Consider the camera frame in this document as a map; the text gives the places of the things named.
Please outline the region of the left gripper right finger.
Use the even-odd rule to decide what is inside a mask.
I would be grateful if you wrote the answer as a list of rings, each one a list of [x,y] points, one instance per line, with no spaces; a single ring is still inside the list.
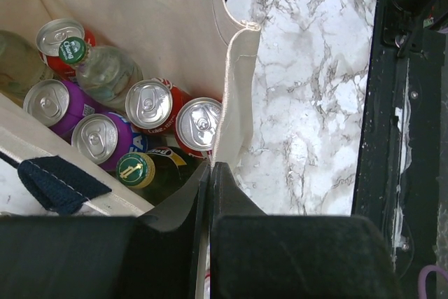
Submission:
[[[228,164],[210,180],[212,298],[401,298],[383,238],[360,216],[265,214]]]

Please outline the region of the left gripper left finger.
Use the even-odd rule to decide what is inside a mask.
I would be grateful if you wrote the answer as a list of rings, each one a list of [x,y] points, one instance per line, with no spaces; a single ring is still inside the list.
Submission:
[[[2,298],[201,298],[210,166],[139,217],[7,216]]]

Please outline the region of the green glass bottle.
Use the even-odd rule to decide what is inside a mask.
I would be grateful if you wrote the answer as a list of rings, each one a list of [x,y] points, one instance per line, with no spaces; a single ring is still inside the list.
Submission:
[[[200,165],[183,150],[161,146],[147,153],[128,153],[119,159],[116,178],[156,206],[179,190]]]

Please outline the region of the purple soda can front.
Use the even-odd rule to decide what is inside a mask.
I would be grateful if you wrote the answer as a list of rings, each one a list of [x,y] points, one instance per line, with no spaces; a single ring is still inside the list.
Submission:
[[[127,153],[144,153],[148,137],[118,113],[94,113],[84,117],[74,128],[71,145],[87,159],[112,172]]]

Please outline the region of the purple soda can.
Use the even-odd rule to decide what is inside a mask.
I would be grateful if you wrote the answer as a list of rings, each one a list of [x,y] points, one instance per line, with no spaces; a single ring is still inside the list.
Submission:
[[[148,137],[118,113],[94,113],[84,117],[74,128],[71,145],[87,159],[112,172],[127,153],[144,153]]]
[[[75,83],[55,79],[34,85],[24,99],[23,109],[67,142],[84,117],[109,111]]]

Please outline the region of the red soda can front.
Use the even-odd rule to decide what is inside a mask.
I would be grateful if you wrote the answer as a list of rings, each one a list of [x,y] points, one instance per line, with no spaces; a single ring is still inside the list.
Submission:
[[[179,147],[189,156],[211,158],[221,109],[221,103],[209,97],[192,99],[181,108],[174,135]]]

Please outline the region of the red soda can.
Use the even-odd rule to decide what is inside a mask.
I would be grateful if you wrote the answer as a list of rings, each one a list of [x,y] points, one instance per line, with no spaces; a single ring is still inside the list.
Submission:
[[[174,135],[179,147],[189,156],[211,158],[221,109],[221,103],[209,97],[192,99],[181,108]]]
[[[193,97],[164,78],[139,81],[128,91],[125,110],[131,123],[149,135],[174,129],[181,108]]]

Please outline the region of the clear glass bottle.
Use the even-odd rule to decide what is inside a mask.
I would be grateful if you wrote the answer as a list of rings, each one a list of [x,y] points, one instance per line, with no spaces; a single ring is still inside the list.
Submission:
[[[74,69],[83,92],[116,111],[125,111],[129,89],[143,80],[141,67],[122,50],[91,46],[75,36],[61,42],[59,58]]]
[[[54,78],[32,44],[14,32],[1,30],[1,90],[24,99],[34,85]]]

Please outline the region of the cream canvas tote bag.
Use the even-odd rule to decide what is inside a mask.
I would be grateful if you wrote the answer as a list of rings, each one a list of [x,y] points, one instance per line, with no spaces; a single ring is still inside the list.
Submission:
[[[221,100],[212,162],[237,166],[253,134],[258,24],[234,19],[225,0],[1,0],[1,28],[29,41],[56,18],[83,23],[129,54],[146,77]]]

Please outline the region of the red cola can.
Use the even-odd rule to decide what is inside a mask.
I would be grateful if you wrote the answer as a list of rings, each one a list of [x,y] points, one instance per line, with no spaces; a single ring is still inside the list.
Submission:
[[[59,46],[63,40],[71,36],[83,38],[91,46],[96,45],[94,34],[89,29],[84,28],[79,21],[71,18],[60,18],[52,20],[40,28],[36,35],[36,47],[45,65],[63,80],[76,83],[75,70],[59,58]]]

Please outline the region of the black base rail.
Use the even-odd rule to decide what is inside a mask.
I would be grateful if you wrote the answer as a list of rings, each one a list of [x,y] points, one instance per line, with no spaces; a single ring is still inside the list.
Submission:
[[[402,281],[436,261],[447,192],[447,0],[377,0],[352,212],[382,233]]]

